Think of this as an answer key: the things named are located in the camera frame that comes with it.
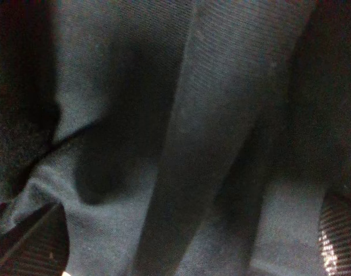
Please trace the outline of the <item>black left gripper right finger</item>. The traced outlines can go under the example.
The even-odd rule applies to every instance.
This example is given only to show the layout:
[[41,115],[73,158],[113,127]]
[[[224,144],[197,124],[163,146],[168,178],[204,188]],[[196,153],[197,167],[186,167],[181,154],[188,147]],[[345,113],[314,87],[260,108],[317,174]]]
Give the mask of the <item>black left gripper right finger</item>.
[[328,192],[322,203],[318,243],[326,275],[351,275],[351,200]]

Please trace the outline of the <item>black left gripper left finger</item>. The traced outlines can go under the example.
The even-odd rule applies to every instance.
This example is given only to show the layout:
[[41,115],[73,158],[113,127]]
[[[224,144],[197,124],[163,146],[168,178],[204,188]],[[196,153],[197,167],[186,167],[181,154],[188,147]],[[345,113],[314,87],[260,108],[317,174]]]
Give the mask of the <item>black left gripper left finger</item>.
[[33,212],[0,237],[0,275],[63,275],[67,220],[62,204]]

